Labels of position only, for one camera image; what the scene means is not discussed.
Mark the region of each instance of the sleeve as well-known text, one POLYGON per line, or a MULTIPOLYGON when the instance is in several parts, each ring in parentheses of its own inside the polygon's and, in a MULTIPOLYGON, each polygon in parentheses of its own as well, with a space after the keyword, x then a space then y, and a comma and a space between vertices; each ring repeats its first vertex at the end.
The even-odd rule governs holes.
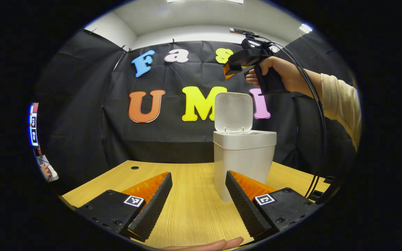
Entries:
POLYGON ((362 128, 357 90, 335 76, 324 73, 321 73, 321 81, 324 115, 342 124, 357 150, 362 128))

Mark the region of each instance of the white trash can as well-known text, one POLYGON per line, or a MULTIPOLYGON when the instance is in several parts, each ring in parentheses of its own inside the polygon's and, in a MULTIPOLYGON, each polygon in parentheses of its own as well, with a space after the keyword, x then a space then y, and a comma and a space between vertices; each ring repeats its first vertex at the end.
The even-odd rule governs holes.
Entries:
POLYGON ((232 201, 225 186, 228 170, 263 184, 268 178, 277 133, 251 130, 252 119, 251 96, 220 92, 215 97, 214 184, 223 201, 232 201))

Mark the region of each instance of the wooden table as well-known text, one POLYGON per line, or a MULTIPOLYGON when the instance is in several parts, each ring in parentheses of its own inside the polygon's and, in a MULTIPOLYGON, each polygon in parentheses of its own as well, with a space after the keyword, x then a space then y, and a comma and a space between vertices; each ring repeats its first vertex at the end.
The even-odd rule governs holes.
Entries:
MULTIPOLYGON (((155 175, 172 173, 173 187, 150 238, 154 248, 212 243, 243 237, 253 240, 241 221, 233 202, 223 202, 214 188, 214 164, 167 164, 126 161, 63 198, 80 207, 107 189, 121 192, 155 175)), ((313 175, 273 162, 266 184, 276 190, 290 187, 304 195, 313 175)), ((328 184, 319 178, 316 189, 324 192, 328 184)))

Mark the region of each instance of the black cable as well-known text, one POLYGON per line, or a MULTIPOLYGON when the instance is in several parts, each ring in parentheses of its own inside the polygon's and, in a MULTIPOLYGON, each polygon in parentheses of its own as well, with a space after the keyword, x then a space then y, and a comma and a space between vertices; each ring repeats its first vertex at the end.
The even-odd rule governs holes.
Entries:
MULTIPOLYGON (((327 149, 327 129, 325 126, 325 116, 323 114, 323 108, 322 108, 322 103, 320 101, 320 99, 318 98, 319 95, 317 93, 316 88, 314 87, 314 85, 311 83, 311 78, 310 76, 305 72, 305 70, 303 69, 303 67, 301 67, 300 63, 297 61, 297 59, 295 58, 295 56, 291 53, 291 51, 289 51, 288 49, 286 49, 283 45, 273 42, 271 40, 269 40, 268 38, 264 38, 262 36, 257 35, 256 37, 258 38, 263 38, 268 40, 270 43, 269 44, 274 44, 275 46, 277 46, 281 51, 283 51, 288 57, 289 59, 292 60, 292 62, 296 65, 297 69, 300 71, 300 74, 303 76, 303 78, 305 79, 306 83, 308 84, 308 87, 311 91, 311 94, 313 95, 314 100, 316 101, 316 105, 319 109, 319 117, 320 117, 320 121, 321 121, 321 131, 322 131, 322 152, 321 152, 321 160, 324 161, 325 160, 325 151, 327 149)), ((316 189, 316 185, 319 181, 319 177, 320 177, 320 168, 319 165, 316 166, 315 171, 314 171, 314 175, 313 175, 313 179, 311 180, 311 184, 310 187, 308 188, 308 191, 305 194, 305 198, 308 197, 308 193, 311 190, 311 186, 314 184, 313 189, 311 192, 314 192, 314 190, 316 189)))

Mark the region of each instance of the ceiling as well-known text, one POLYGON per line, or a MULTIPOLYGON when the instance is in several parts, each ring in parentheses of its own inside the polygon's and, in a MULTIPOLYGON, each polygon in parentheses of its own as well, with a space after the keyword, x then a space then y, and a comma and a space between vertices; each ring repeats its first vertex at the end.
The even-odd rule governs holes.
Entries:
POLYGON ((286 41, 304 34, 301 21, 265 0, 135 0, 114 10, 136 35, 188 25, 224 25, 266 33, 286 41))

